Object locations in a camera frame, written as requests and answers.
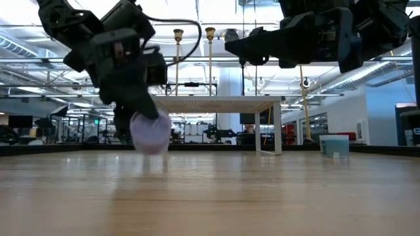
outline ceiling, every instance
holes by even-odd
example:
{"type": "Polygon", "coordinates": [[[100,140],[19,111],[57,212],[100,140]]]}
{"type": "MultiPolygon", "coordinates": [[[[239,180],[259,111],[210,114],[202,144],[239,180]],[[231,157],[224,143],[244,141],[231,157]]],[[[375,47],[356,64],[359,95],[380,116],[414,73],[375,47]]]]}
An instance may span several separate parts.
{"type": "MultiPolygon", "coordinates": [[[[253,1],[246,1],[244,8],[242,0],[138,0],[136,3],[141,5],[148,16],[154,18],[182,18],[198,21],[202,28],[214,27],[216,38],[213,41],[213,57],[233,56],[224,50],[223,36],[227,29],[236,29],[238,35],[247,35],[256,26],[264,26],[266,30],[278,29],[278,23],[283,18],[279,4],[274,0],[256,0],[254,7],[253,1]]],[[[97,17],[104,16],[116,3],[117,0],[68,0],[68,3],[75,9],[91,10],[97,17]]],[[[2,37],[28,49],[30,52],[37,53],[38,56],[47,55],[48,57],[64,57],[69,49],[57,41],[51,40],[43,31],[37,15],[38,6],[35,0],[13,0],[3,4],[0,8],[0,42],[2,37]]],[[[417,7],[409,7],[407,12],[413,12],[412,16],[420,14],[417,7]]],[[[156,35],[149,44],[157,44],[161,47],[161,52],[165,57],[172,58],[176,54],[173,30],[182,29],[184,31],[180,46],[180,55],[185,55],[194,46],[197,40],[197,28],[192,25],[164,24],[153,22],[156,35]]],[[[183,63],[179,70],[179,83],[190,81],[208,83],[209,66],[207,57],[209,56],[209,43],[203,35],[199,49],[193,56],[203,57],[201,62],[183,63]]],[[[10,50],[0,48],[0,58],[22,58],[10,50]]],[[[255,94],[255,78],[263,80],[257,85],[258,94],[281,94],[281,93],[300,93],[299,67],[294,69],[280,69],[275,64],[271,66],[247,66],[245,69],[245,92],[255,94]]],[[[222,69],[225,67],[239,67],[236,62],[218,62],[213,64],[212,77],[215,81],[220,81],[226,77],[222,69]]],[[[23,85],[39,85],[47,82],[61,85],[71,85],[78,83],[90,85],[89,76],[85,73],[71,71],[64,64],[55,64],[54,69],[47,69],[45,66],[35,64],[0,64],[2,71],[0,83],[3,85],[19,84],[20,88],[14,88],[17,93],[42,92],[59,94],[97,94],[93,87],[83,87],[73,89],[72,87],[61,87],[54,89],[47,88],[26,88],[23,85]]],[[[170,83],[175,82],[175,67],[168,70],[170,83]]],[[[331,84],[340,73],[337,64],[312,64],[303,66],[303,75],[308,77],[312,83],[312,90],[322,89],[322,85],[331,84]]],[[[160,88],[151,88],[152,93],[164,93],[160,88]]],[[[186,88],[180,87],[181,94],[208,94],[207,87],[186,88]]],[[[100,104],[98,98],[89,98],[80,101],[79,98],[59,98],[58,102],[84,102],[95,106],[100,104]]]]}

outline red object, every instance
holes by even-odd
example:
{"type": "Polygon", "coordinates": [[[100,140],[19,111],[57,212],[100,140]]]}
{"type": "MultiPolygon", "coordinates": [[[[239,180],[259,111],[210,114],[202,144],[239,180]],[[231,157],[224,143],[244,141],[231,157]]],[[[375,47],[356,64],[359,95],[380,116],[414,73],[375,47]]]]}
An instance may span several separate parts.
{"type": "Polygon", "coordinates": [[[357,140],[357,135],[355,132],[342,132],[342,133],[337,133],[338,135],[347,135],[348,136],[348,140],[350,141],[356,141],[357,140]]]}
{"type": "Polygon", "coordinates": [[[287,134],[287,145],[292,145],[296,142],[295,140],[295,125],[286,125],[282,127],[282,133],[287,134]]]}

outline ceiling duct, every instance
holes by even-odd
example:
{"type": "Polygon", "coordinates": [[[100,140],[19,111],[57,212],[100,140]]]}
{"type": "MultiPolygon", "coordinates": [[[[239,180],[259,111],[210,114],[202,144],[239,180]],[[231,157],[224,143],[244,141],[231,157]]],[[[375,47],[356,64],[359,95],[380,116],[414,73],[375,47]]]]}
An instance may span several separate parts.
{"type": "MultiPolygon", "coordinates": [[[[411,41],[407,40],[404,45],[395,49],[394,53],[395,56],[409,56],[411,54],[411,41]]],[[[395,62],[378,62],[376,65],[370,67],[358,68],[345,74],[339,74],[333,79],[321,82],[321,85],[314,85],[315,89],[312,89],[311,93],[325,93],[335,89],[355,88],[358,85],[394,70],[406,71],[412,68],[413,66],[411,65],[401,65],[398,62],[396,64],[395,62]]]]}
{"type": "MultiPolygon", "coordinates": [[[[0,35],[0,48],[13,52],[24,58],[52,58],[57,57],[57,55],[47,49],[32,50],[28,47],[23,46],[20,43],[17,43],[17,39],[11,39],[9,36],[5,37],[0,35]]],[[[45,61],[45,63],[37,64],[37,66],[45,67],[49,69],[54,69],[55,66],[51,63],[45,61]]]]}
{"type": "Polygon", "coordinates": [[[241,7],[279,7],[278,0],[238,0],[241,7]]]}
{"type": "Polygon", "coordinates": [[[36,58],[38,54],[33,50],[30,50],[22,45],[11,41],[10,39],[3,37],[0,35],[0,47],[2,49],[9,50],[19,56],[23,56],[24,58],[36,58]]]}

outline purple cloth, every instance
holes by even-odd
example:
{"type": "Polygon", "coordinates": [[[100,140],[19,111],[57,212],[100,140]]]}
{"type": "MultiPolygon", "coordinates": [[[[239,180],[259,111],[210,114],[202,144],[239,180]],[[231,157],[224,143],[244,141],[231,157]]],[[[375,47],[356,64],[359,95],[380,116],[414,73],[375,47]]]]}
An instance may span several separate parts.
{"type": "Polygon", "coordinates": [[[168,149],[171,119],[162,112],[155,121],[135,113],[130,121],[130,131],[137,151],[145,155],[157,155],[168,149]]]}

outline cable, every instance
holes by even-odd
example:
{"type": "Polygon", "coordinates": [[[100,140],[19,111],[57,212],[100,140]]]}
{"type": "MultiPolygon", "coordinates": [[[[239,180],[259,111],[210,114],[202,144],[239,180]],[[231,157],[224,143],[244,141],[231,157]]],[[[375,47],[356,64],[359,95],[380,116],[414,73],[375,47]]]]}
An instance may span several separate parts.
{"type": "Polygon", "coordinates": [[[148,15],[146,15],[146,14],[144,14],[144,16],[145,16],[148,20],[152,20],[152,21],[156,21],[156,22],[182,22],[182,23],[191,23],[191,24],[193,24],[193,25],[196,25],[196,26],[197,26],[197,28],[198,28],[198,38],[197,38],[197,42],[196,42],[196,44],[194,45],[194,47],[192,47],[191,51],[190,51],[189,53],[187,53],[187,55],[186,55],[186,56],[183,56],[182,58],[180,58],[177,62],[172,62],[172,63],[167,64],[167,67],[169,67],[169,66],[173,66],[173,65],[175,65],[175,64],[177,64],[177,63],[179,63],[179,62],[183,62],[183,61],[185,61],[185,59],[189,58],[189,57],[190,57],[190,56],[191,56],[191,55],[192,55],[192,54],[196,51],[196,49],[198,48],[198,46],[200,45],[201,36],[202,36],[203,32],[202,32],[202,30],[201,30],[200,23],[198,23],[197,21],[194,21],[194,20],[187,20],[187,19],[158,19],[158,18],[153,18],[153,17],[150,17],[150,16],[148,16],[148,15]]]}

